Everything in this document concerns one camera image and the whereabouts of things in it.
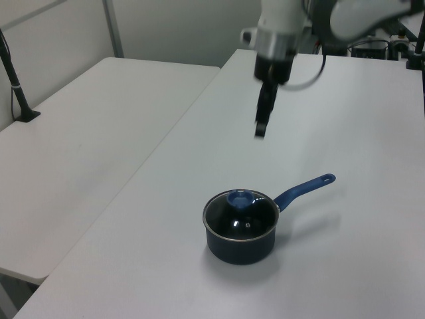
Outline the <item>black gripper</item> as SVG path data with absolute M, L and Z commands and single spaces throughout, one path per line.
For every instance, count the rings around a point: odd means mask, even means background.
M 257 103 L 255 136 L 264 138 L 266 127 L 273 112 L 279 85 L 284 85 L 290 79 L 294 58 L 270 60 L 256 55 L 254 77 L 263 83 Z

